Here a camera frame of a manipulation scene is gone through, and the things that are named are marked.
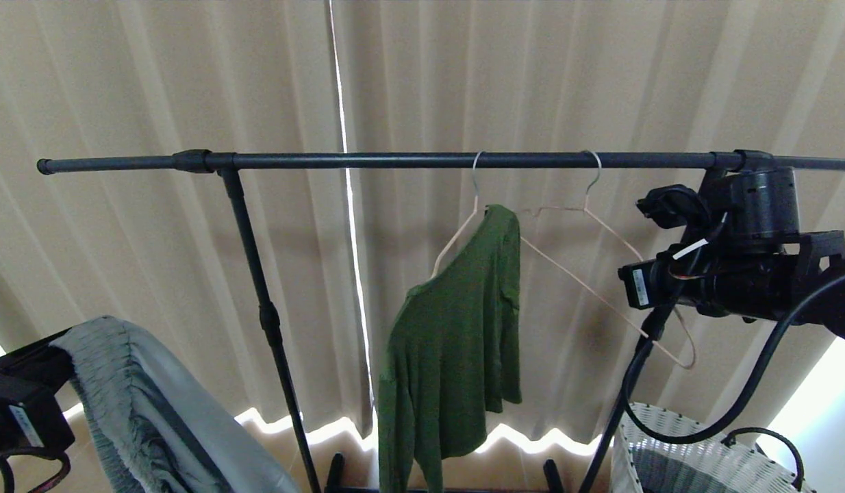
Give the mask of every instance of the beige curtain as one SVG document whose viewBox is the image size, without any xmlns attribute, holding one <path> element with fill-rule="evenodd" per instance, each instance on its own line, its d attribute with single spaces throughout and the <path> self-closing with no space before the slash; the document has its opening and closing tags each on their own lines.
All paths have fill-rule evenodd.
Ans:
<svg viewBox="0 0 845 493">
<path fill-rule="evenodd" d="M 112 313 L 288 412 L 221 180 L 40 157 L 340 150 L 327 4 L 0 3 L 0 341 Z M 341 170 L 241 172 L 307 427 L 370 426 Z"/>
<path fill-rule="evenodd" d="M 845 2 L 338 2 L 350 150 L 709 151 L 845 157 Z M 482 203 L 580 206 L 588 170 L 480 170 Z M 353 175 L 373 374 L 407 289 L 472 209 L 468 171 Z M 633 203 L 701 172 L 607 170 L 592 209 L 652 256 L 679 237 Z M 845 228 L 845 174 L 798 173 L 807 231 Z M 635 262 L 573 213 L 521 216 L 522 233 L 616 306 L 616 269 Z M 642 313 L 625 309 L 641 321 Z M 770 323 L 688 316 L 693 371 L 655 352 L 635 398 L 699 419 L 738 394 Z M 522 252 L 522 391 L 492 425 L 591 440 L 638 335 L 575 281 Z M 790 331 L 737 425 L 766 425 L 831 340 Z M 689 359 L 670 322 L 664 344 Z"/>
</svg>

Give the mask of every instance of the white label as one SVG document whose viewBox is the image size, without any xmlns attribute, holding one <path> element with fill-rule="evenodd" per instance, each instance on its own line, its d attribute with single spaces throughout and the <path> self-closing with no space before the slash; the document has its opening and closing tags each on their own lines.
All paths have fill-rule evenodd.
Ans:
<svg viewBox="0 0 845 493">
<path fill-rule="evenodd" d="M 639 305 L 648 305 L 648 290 L 644 287 L 644 274 L 641 268 L 633 271 L 633 281 L 635 281 L 635 295 L 639 298 Z"/>
<path fill-rule="evenodd" d="M 34 428 L 34 424 L 30 422 L 30 418 L 27 417 L 27 412 L 24 411 L 24 408 L 18 406 L 9 406 L 9 411 L 15 415 L 15 421 L 18 422 L 18 426 L 21 427 L 21 431 L 24 431 L 24 435 L 27 437 L 27 441 L 30 442 L 32 446 L 45 446 L 42 443 L 42 439 L 38 437 L 38 433 L 36 433 L 36 428 Z"/>
</svg>

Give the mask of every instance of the green sweater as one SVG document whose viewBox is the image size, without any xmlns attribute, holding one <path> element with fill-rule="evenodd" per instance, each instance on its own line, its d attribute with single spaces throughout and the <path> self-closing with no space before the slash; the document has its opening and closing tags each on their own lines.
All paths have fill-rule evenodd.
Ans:
<svg viewBox="0 0 845 493">
<path fill-rule="evenodd" d="M 517 320 L 520 225 L 491 205 L 456 259 L 411 288 L 379 378 L 379 486 L 407 491 L 413 460 L 429 492 L 444 490 L 441 459 L 486 439 L 485 411 L 520 402 Z"/>
</svg>

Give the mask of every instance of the horizontal rod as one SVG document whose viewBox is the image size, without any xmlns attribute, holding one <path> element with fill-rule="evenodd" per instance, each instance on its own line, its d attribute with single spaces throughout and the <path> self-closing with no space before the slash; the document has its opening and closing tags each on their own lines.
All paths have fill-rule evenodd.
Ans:
<svg viewBox="0 0 845 493">
<path fill-rule="evenodd" d="M 172 156 L 38 160 L 43 175 L 73 171 L 179 169 L 470 168 L 476 153 L 276 153 L 241 154 L 190 150 Z M 845 171 L 845 160 L 773 156 L 759 151 L 726 153 L 599 153 L 603 168 L 740 169 L 782 168 Z M 592 153 L 483 153 L 478 168 L 596 168 Z"/>
</svg>

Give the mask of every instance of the laundry basket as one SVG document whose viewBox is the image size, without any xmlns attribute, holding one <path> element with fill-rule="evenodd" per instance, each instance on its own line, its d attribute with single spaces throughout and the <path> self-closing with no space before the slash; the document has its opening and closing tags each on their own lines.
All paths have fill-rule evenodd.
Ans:
<svg viewBox="0 0 845 493">
<path fill-rule="evenodd" d="M 698 421 L 645 403 L 633 403 L 638 418 L 658 433 L 687 435 L 704 428 Z M 798 474 L 763 453 L 735 442 L 740 433 L 766 433 L 786 443 Z M 761 428 L 743 428 L 729 435 L 690 445 L 672 445 L 644 434 L 624 416 L 614 440 L 611 493 L 814 493 L 803 481 L 803 463 L 793 445 Z"/>
</svg>

